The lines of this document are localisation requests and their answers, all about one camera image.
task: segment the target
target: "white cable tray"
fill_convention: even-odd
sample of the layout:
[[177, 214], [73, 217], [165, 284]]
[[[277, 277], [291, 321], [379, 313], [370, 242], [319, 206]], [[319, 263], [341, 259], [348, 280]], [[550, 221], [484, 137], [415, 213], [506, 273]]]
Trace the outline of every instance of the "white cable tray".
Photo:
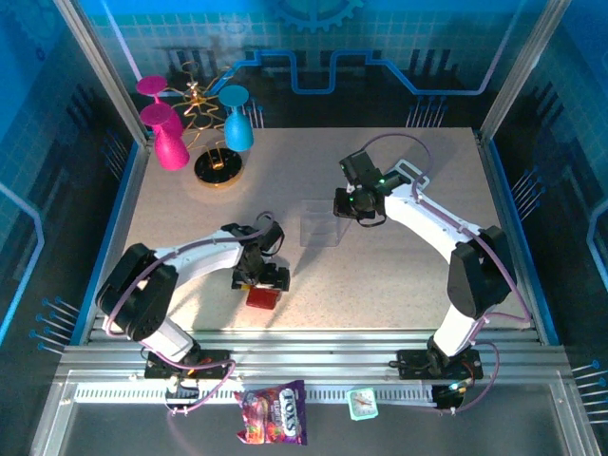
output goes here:
[[[266, 386], [252, 385], [247, 389], [258, 390]], [[306, 386], [306, 402], [309, 404], [346, 404], [346, 393], [356, 386]], [[135, 383], [84, 383], [79, 384], [74, 402], [79, 404], [164, 404], [166, 384], [159, 381]], [[235, 392], [243, 386], [229, 385], [220, 389], [208, 404], [234, 404]], [[434, 407], [431, 385], [376, 386], [378, 404]], [[203, 389], [202, 396], [209, 389]]]

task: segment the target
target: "black round base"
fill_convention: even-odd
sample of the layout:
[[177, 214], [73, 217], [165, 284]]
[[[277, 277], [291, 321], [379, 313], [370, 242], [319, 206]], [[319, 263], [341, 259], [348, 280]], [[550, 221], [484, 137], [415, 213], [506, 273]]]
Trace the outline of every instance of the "black round base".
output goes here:
[[232, 185], [238, 180], [242, 171], [243, 160], [239, 153], [225, 147], [203, 152], [194, 163], [194, 173], [197, 178], [210, 187]]

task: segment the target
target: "gray floor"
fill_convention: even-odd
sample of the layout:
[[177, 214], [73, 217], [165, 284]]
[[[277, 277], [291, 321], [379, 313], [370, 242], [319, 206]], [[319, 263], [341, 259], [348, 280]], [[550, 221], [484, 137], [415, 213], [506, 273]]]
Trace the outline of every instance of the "gray floor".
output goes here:
[[63, 456], [173, 455], [518, 455], [567, 454], [545, 388], [497, 387], [461, 416], [381, 406], [354, 422], [346, 406], [308, 405], [309, 444], [246, 446], [237, 406], [172, 417], [163, 406], [80, 405]]

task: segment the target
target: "cable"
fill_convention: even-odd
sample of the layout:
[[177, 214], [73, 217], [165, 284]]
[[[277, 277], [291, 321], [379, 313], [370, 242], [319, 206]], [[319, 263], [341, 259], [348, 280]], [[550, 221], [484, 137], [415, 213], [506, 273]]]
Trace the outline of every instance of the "cable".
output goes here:
[[131, 296], [133, 291], [137, 288], [138, 284], [142, 280], [146, 279], [150, 275], [150, 273], [152, 273], [152, 271], [154, 271], [156, 268], [158, 268], [165, 261], [173, 259], [173, 258], [183, 254], [184, 252], [187, 252], [188, 250], [196, 249], [197, 247], [201, 247], [201, 246], [207, 245], [207, 244], [242, 242], [243, 240], [259, 238], [260, 236], [265, 235], [271, 229], [271, 227], [273, 226], [273, 222], [275, 221], [275, 215], [270, 211], [265, 211], [265, 212], [262, 212], [261, 214], [259, 214], [256, 218], [256, 221], [260, 220], [262, 217], [268, 217], [268, 219], [270, 220], [270, 223], [268, 224], [267, 227], [262, 228], [262, 229], [256, 231], [255, 233], [252, 233], [251, 235], [242, 236], [242, 237], [220, 237], [220, 238], [215, 238], [215, 239], [206, 238], [206, 239], [201, 239], [201, 240], [195, 240], [194, 242], [190, 242], [189, 244], [183, 245], [179, 249], [177, 249], [173, 252], [170, 252], [170, 253], [158, 258], [154, 262], [152, 262], [137, 277], [135, 277], [133, 282], [131, 282], [131, 284], [126, 288], [126, 290], [124, 290], [123, 295], [121, 295], [120, 299], [117, 301], [116, 305], [114, 306], [114, 309], [112, 309], [112, 312], [110, 313], [107, 320], [105, 321], [105, 328], [104, 328], [105, 333], [107, 335], [109, 335], [110, 337], [118, 337], [118, 336], [124, 335], [124, 332], [115, 332], [115, 331], [112, 331], [112, 329], [111, 329], [112, 324], [114, 323], [114, 320], [116, 319], [116, 315], [118, 315], [118, 313], [121, 311], [124, 303]]
[[385, 221], [387, 221], [387, 216], [383, 216], [384, 218], [380, 221], [376, 221], [374, 223], [361, 223], [361, 220], [358, 218], [357, 219], [357, 223], [359, 224], [359, 226], [362, 226], [363, 228], [375, 228], [376, 226], [380, 226], [382, 224], [384, 224]]
[[426, 363], [424, 366], [412, 366], [405, 361], [389, 361], [389, 367], [392, 369], [407, 369], [408, 371], [423, 371], [428, 368], [430, 363]]
[[499, 368], [501, 367], [501, 356], [499, 355], [498, 348], [492, 342], [483, 341], [483, 342], [478, 342], [477, 345], [489, 345], [490, 347], [492, 347], [492, 350], [494, 351], [494, 355], [496, 356], [496, 364], [494, 366], [494, 371], [492, 372], [492, 376], [490, 377], [488, 384], [485, 385], [484, 390], [479, 394], [479, 396], [477, 396], [475, 399], [473, 399], [468, 404], [464, 404], [463, 406], [461, 406], [459, 408], [429, 408], [429, 407], [416, 407], [416, 406], [414, 406], [412, 408], [418, 409], [420, 411], [437, 413], [439, 415], [443, 415], [444, 413], [456, 415], [458, 413], [462, 413], [463, 411], [470, 410], [473, 407], [475, 407], [477, 404], [479, 404], [482, 401], [482, 399], [484, 399], [485, 396], [489, 393], [490, 389], [494, 386], [494, 383], [496, 382], [496, 377], [498, 377], [498, 371], [499, 371]]
[[498, 353], [498, 348], [496, 347], [496, 345], [494, 345], [492, 342], [489, 342], [489, 341], [478, 342], [477, 345], [489, 345], [490, 347], [492, 347], [492, 350], [494, 351], [494, 355], [496, 356], [496, 365], [494, 367], [494, 371], [492, 372], [490, 381], [485, 386], [484, 390], [480, 393], [480, 395], [477, 396], [475, 399], [473, 399], [468, 404], [464, 404], [463, 406], [456, 408], [455, 410], [451, 410], [452, 413], [462, 413], [463, 411], [472, 409], [476, 404], [478, 404], [482, 399], [484, 399], [484, 397], [487, 395], [487, 393], [490, 391], [490, 389], [494, 385], [494, 382], [496, 382], [496, 377], [498, 377], [498, 370], [501, 366], [501, 356]]
[[473, 383], [471, 384], [471, 387], [473, 388], [475, 386], [475, 372], [473, 372], [473, 369], [470, 367], [470, 365], [466, 361], [463, 361], [462, 364], [463, 364], [463, 366], [465, 366], [466, 370], [471, 375], [471, 380], [473, 381]]
[[414, 140], [417, 143], [419, 143], [420, 145], [422, 145], [423, 149], [425, 149], [425, 151], [427, 152], [427, 157], [428, 157], [427, 169], [425, 169], [425, 171], [423, 171], [423, 173], [418, 177], [418, 179], [415, 180], [415, 182], [420, 183], [420, 180], [424, 179], [425, 176], [430, 172], [430, 170], [433, 169], [433, 167], [435, 166], [435, 159], [433, 157], [433, 154], [430, 153], [430, 150], [428, 150], [427, 145], [424, 144], [421, 140], [419, 140], [415, 136], [410, 135], [408, 133], [398, 133], [398, 132], [383, 133], [381, 135], [377, 135], [377, 136], [374, 136], [373, 138], [371, 138], [369, 141], [367, 141], [365, 144], [363, 144], [363, 147], [361, 147], [360, 150], [365, 150], [369, 145], [375, 143], [376, 141], [381, 140], [382, 138], [388, 138], [391, 136], [400, 136], [403, 138], [409, 138], [411, 140]]
[[261, 255], [263, 257], [274, 257], [275, 255], [277, 255], [280, 251], [281, 251], [281, 247], [283, 247], [283, 241], [285, 240], [285, 233], [283, 233], [283, 235], [281, 236], [279, 242], [278, 242], [278, 246], [275, 248], [274, 252], [271, 252], [270, 254], [268, 253], [261, 253]]
[[173, 366], [174, 368], [184, 369], [184, 370], [204, 371], [204, 370], [207, 370], [207, 369], [213, 369], [213, 368], [219, 368], [219, 367], [229, 366], [228, 371], [226, 372], [226, 374], [224, 375], [224, 377], [218, 382], [217, 385], [215, 385], [209, 391], [209, 393], [205, 397], [203, 397], [202, 399], [200, 399], [199, 401], [197, 401], [194, 405], [192, 405], [190, 407], [173, 408], [173, 411], [175, 411], [176, 413], [182, 413], [182, 414], [188, 414], [191, 411], [194, 411], [194, 410], [198, 409], [199, 407], [202, 407], [228, 381], [228, 379], [230, 378], [230, 376], [235, 371], [235, 368], [237, 367], [237, 363], [235, 362], [234, 359], [225, 359], [223, 361], [215, 361], [213, 363], [201, 364], [199, 366], [186, 366], [185, 364], [174, 363], [173, 361], [171, 361], [169, 358], [165, 357], [161, 353], [155, 352], [155, 354], [162, 361], [164, 361], [165, 363]]
[[173, 414], [173, 409], [171, 409], [166, 414], [166, 421], [167, 421], [167, 427], [169, 428], [169, 432], [171, 433], [171, 436], [173, 437], [172, 442], [176, 442], [180, 446], [180, 448], [184, 454], [187, 454], [188, 456], [200, 456], [200, 449], [194, 448], [190, 444], [188, 439], [184, 438], [184, 436], [178, 430], [178, 428], [176, 426], [177, 421], [174, 418], [175, 418], [175, 416]]
[[[420, 182], [422, 181], [422, 179], [424, 179], [427, 176], [428, 172], [431, 169], [432, 164], [434, 163], [434, 159], [432, 157], [432, 154], [430, 153], [430, 150], [428, 150], [428, 147], [426, 145], [423, 145], [423, 147], [424, 147], [425, 151], [428, 154], [428, 163], [429, 163], [429, 166], [427, 166], [427, 169], [425, 171], [423, 171], [414, 180], [414, 183], [411, 186], [411, 194], [414, 196], [414, 199], [416, 200], [416, 202], [418, 202], [421, 206], [423, 206], [425, 209], [427, 209], [430, 213], [432, 213], [435, 216], [437, 216], [439, 219], [441, 219], [441, 220], [445, 221], [446, 223], [448, 223], [449, 225], [453, 226], [459, 232], [462, 232], [465, 235], [469, 236], [470, 238], [475, 239], [475, 241], [480, 245], [480, 247], [482, 247], [482, 249], [484, 249], [485, 253], [492, 259], [492, 261], [494, 261], [494, 264], [496, 264], [496, 267], [501, 272], [501, 275], [504, 277], [504, 280], [508, 284], [509, 288], [511, 289], [511, 291], [513, 292], [513, 294], [517, 297], [517, 299], [518, 299], [518, 301], [520, 303], [520, 306], [522, 307], [523, 314], [525, 315], [524, 318], [519, 318], [518, 316], [507, 315], [506, 313], [489, 313], [488, 315], [486, 315], [486, 317], [489, 317], [489, 316], [501, 316], [501, 317], [508, 317], [510, 319], [513, 319], [513, 320], [516, 320], [516, 321], [520, 321], [522, 323], [529, 323], [532, 320], [532, 316], [530, 315], [530, 311], [528, 311], [528, 308], [525, 305], [525, 302], [523, 301], [523, 296], [520, 293], [520, 290], [517, 288], [517, 284], [515, 283], [515, 280], [513, 280], [513, 277], [511, 277], [511, 274], [508, 272], [508, 270], [504, 266], [504, 264], [501, 261], [501, 259], [498, 258], [498, 256], [494, 253], [494, 251], [490, 248], [490, 246], [487, 245], [485, 243], [485, 241], [483, 239], [481, 239], [478, 235], [476, 235], [475, 233], [473, 233], [472, 231], [470, 231], [468, 228], [462, 226], [458, 221], [454, 220], [452, 217], [449, 217], [446, 214], [444, 214], [442, 211], [440, 211], [439, 209], [437, 209], [432, 204], [426, 202], [418, 194], [418, 185], [420, 185]], [[481, 330], [481, 327], [483, 326], [484, 323], [485, 323], [485, 321], [482, 320], [482, 322], [478, 325], [478, 327], [480, 327], [479, 331]]]

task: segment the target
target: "clear plastic box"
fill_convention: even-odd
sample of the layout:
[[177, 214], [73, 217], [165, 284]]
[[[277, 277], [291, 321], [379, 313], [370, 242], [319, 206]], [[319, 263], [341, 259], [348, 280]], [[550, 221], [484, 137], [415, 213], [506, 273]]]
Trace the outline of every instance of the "clear plastic box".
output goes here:
[[333, 214], [332, 199], [304, 199], [300, 214], [302, 247], [336, 247], [352, 220]]

